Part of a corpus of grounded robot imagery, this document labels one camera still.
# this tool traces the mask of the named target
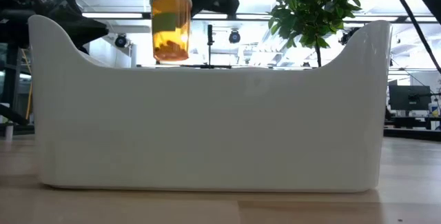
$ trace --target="ceiling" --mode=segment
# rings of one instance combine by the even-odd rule
[[[238,13],[265,13],[272,9],[275,0],[239,0],[240,7]],[[431,16],[430,11],[421,0],[406,0],[416,15]],[[149,12],[150,0],[77,0],[84,12]],[[399,0],[361,0],[363,10],[360,14],[378,15],[405,15],[404,8]],[[150,26],[150,21],[106,21],[111,28],[143,28]],[[273,52],[278,46],[283,45],[278,37],[269,37],[267,23],[265,21],[193,21],[192,36],[202,39],[205,38],[205,27],[207,24],[214,25],[215,45],[214,52],[237,53],[241,46],[258,44],[258,51]],[[227,41],[231,29],[239,29],[242,36],[239,45],[231,45]],[[438,24],[422,25],[423,32],[427,36],[429,43],[433,46],[435,55],[441,57],[441,26]],[[338,43],[339,37],[328,38],[328,43],[332,49],[324,52],[326,60],[334,58],[342,46]],[[291,57],[297,59],[296,63],[302,63],[308,59],[314,59],[314,53],[308,49],[295,48],[295,53],[290,53]],[[415,29],[411,24],[394,25],[393,57],[400,66],[408,68],[432,68],[433,64],[426,55]]]

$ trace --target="computer monitor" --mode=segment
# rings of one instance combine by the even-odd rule
[[[391,85],[398,85],[398,80],[393,80],[389,82],[389,86]]]
[[[430,97],[429,86],[389,86],[392,110],[428,110]]]

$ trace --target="pole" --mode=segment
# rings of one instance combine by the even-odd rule
[[[213,41],[213,25],[209,24],[207,27],[208,35],[208,68],[212,68],[212,45]]]

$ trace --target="black cable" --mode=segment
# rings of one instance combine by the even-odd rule
[[[441,117],[441,107],[440,107],[440,101],[439,100],[441,100],[441,96],[438,96],[438,101],[436,101],[436,103],[438,104],[438,116],[440,116]]]
[[[441,67],[436,61],[435,55],[433,55],[432,49],[430,48],[429,44],[427,43],[426,38],[424,37],[424,34],[422,33],[421,27],[416,21],[415,16],[412,13],[412,10],[410,9],[409,5],[407,4],[406,0],[400,0],[402,6],[405,8],[407,15],[409,15],[410,19],[412,20],[413,25],[415,26],[416,32],[418,33],[418,36],[421,39],[421,42],[423,43],[424,47],[426,48],[426,51],[429,53],[430,58],[432,59],[433,64],[435,65],[438,72],[441,74]]]

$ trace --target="wooden table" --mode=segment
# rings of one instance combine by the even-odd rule
[[[385,139],[380,184],[361,194],[55,190],[33,156],[33,136],[0,141],[0,224],[441,223],[440,143]]]

